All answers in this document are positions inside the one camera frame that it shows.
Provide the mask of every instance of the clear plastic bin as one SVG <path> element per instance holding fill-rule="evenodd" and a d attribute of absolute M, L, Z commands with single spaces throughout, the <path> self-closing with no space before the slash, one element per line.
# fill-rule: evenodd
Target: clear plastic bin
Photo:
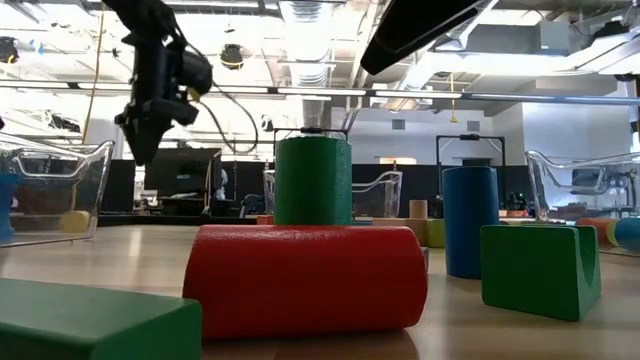
<path fill-rule="evenodd" d="M 264 197 L 266 213 L 273 215 L 275 204 L 275 170 L 265 170 Z M 388 171 L 370 183 L 353 184 L 353 207 L 355 217 L 395 218 L 400 212 L 402 172 Z"/>
<path fill-rule="evenodd" d="M 0 247 L 93 237 L 112 149 L 0 134 Z"/>
<path fill-rule="evenodd" d="M 526 156 L 538 220 L 638 216 L 640 153 L 587 161 Z"/>

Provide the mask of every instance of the table surface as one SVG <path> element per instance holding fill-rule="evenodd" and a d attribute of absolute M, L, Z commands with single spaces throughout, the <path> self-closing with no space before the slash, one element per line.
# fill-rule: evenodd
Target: table surface
<path fill-rule="evenodd" d="M 180 296 L 196 231 L 111 227 L 91 242 L 0 249 L 0 276 Z M 640 359 L 640 259 L 602 254 L 601 265 L 601 300 L 566 323 L 485 306 L 480 282 L 447 277 L 444 253 L 432 250 L 427 305 L 411 329 L 210 342 L 203 359 Z"/>

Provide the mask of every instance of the ceiling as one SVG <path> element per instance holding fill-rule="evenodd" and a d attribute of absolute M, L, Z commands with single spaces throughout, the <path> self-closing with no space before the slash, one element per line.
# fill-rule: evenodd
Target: ceiling
<path fill-rule="evenodd" d="M 399 64 L 376 76 L 366 74 L 359 67 L 359 58 L 376 29 L 387 5 L 384 0 L 332 1 L 336 3 L 324 34 L 328 36 L 330 49 L 322 66 L 329 68 L 326 86 L 331 88 L 353 88 L 384 86 L 396 88 L 408 76 L 425 55 L 419 51 Z M 279 16 L 278 3 L 264 1 L 264 10 L 258 1 L 167 1 L 177 12 L 177 20 L 195 47 L 204 53 L 214 67 L 214 79 L 218 84 L 252 86 L 291 86 L 294 83 L 292 70 L 318 66 L 292 58 L 293 46 L 307 46 L 312 49 L 317 41 L 292 42 L 291 31 Z M 487 11 L 476 24 L 470 42 L 480 39 L 481 30 L 491 27 L 532 28 L 543 18 L 547 21 L 578 21 L 588 25 L 598 17 L 608 14 L 628 14 L 635 16 L 636 9 L 630 8 L 630 1 L 622 0 L 501 0 L 495 8 Z M 125 83 L 129 80 L 133 64 L 133 48 L 120 40 L 128 34 L 112 11 L 104 12 L 102 45 L 98 49 L 100 34 L 101 4 L 99 1 L 48 0 L 17 1 L 0 0 L 0 37 L 17 40 L 20 59 L 15 64 L 0 64 L 0 80 L 61 81 L 91 83 L 97 68 L 97 52 L 100 52 L 100 83 Z M 226 69 L 220 62 L 220 53 L 225 44 L 235 43 L 242 47 L 244 67 L 239 71 Z M 640 61 L 630 62 L 638 66 Z M 615 80 L 610 75 L 566 76 L 559 80 L 562 87 L 539 82 L 539 76 L 526 76 L 521 71 L 516 76 L 483 74 L 468 71 L 438 71 L 425 80 L 426 89 L 474 92 L 526 92 L 526 93 L 571 93 L 575 95 L 605 95 L 615 90 Z M 42 117 L 45 110 L 51 110 L 82 124 L 88 108 L 88 88 L 73 93 L 47 90 L 11 90 L 0 88 L 0 96 L 11 99 L 0 105 L 0 116 L 15 119 L 26 124 L 18 127 L 39 128 L 30 121 Z M 127 102 L 127 92 L 98 93 L 92 117 L 112 118 Z M 274 119 L 276 126 L 295 126 L 300 116 L 300 99 L 294 98 L 242 98 L 254 117 L 263 115 Z M 207 99 L 217 111 L 233 112 L 228 100 Z M 484 111 L 485 116 L 502 109 L 490 101 L 458 101 L 459 110 Z M 333 107 L 346 107 L 344 99 L 334 98 Z M 429 106 L 434 112 L 451 109 L 450 100 L 435 100 Z M 221 116 L 228 120 L 223 127 L 231 135 L 242 134 L 250 137 L 251 127 L 246 121 L 235 121 L 234 116 Z M 176 129 L 177 136 L 215 137 L 202 135 L 211 130 L 210 120 L 204 119 L 188 130 Z M 45 129 L 57 132 L 57 129 Z"/>

